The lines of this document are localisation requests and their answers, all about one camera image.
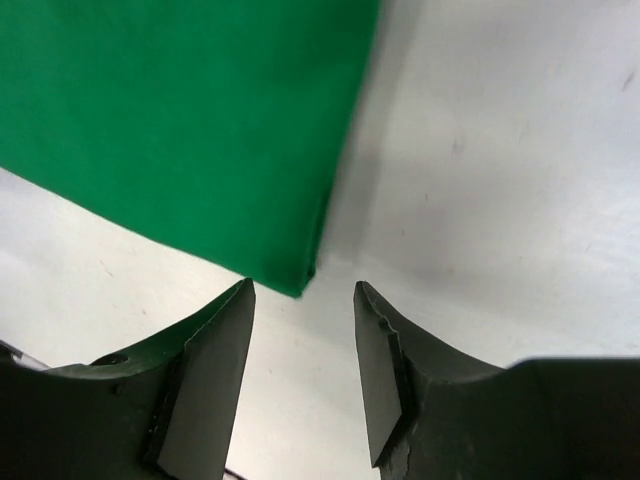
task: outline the green fabric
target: green fabric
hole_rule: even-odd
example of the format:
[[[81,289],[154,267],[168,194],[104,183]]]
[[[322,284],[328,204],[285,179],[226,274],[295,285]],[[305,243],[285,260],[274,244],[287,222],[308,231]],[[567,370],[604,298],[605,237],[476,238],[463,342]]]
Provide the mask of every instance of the green fabric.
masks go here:
[[[5,0],[0,166],[297,296],[377,0]]]

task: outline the white surface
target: white surface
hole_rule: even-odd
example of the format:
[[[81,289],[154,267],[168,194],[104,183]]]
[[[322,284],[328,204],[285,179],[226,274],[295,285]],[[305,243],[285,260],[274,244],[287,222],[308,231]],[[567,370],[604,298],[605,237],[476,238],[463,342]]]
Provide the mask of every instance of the white surface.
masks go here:
[[[640,351],[640,2],[397,0],[302,301],[258,288],[228,464],[369,469],[351,295],[506,365]],[[237,277],[0,175],[0,338],[91,361]]]

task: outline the scuff mark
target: scuff mark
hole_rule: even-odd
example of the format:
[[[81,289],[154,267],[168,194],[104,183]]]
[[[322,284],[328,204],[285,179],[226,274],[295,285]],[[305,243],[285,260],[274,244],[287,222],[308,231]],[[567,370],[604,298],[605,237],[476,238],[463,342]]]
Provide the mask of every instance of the scuff mark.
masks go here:
[[[107,266],[104,264],[102,260],[100,260],[100,265],[102,265],[102,268],[104,268],[104,271],[107,272],[110,277],[113,277],[113,273],[111,273],[111,270],[107,268]]]
[[[635,79],[636,79],[636,69],[634,68],[629,74],[629,76],[627,77],[627,79],[624,81],[624,84],[622,85],[622,91],[626,92]]]

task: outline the black plastic part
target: black plastic part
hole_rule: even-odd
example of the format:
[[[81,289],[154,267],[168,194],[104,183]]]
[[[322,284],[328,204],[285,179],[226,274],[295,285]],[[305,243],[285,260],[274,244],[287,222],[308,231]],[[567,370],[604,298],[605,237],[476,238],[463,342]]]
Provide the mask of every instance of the black plastic part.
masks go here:
[[[244,280],[89,366],[38,372],[0,355],[0,477],[221,479],[254,306]]]
[[[367,283],[354,303],[371,460],[383,480],[640,478],[639,360],[533,359],[502,370],[413,324]]]

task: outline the gray surface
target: gray surface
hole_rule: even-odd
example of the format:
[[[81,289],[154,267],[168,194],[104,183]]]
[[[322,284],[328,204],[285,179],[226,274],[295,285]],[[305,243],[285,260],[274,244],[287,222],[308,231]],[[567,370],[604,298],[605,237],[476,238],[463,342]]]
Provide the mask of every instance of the gray surface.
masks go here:
[[[640,350],[640,4],[390,4],[295,302],[259,288],[228,464],[251,480],[368,479],[351,297],[369,280],[498,365]],[[90,361],[235,275],[0,175],[0,338]]]

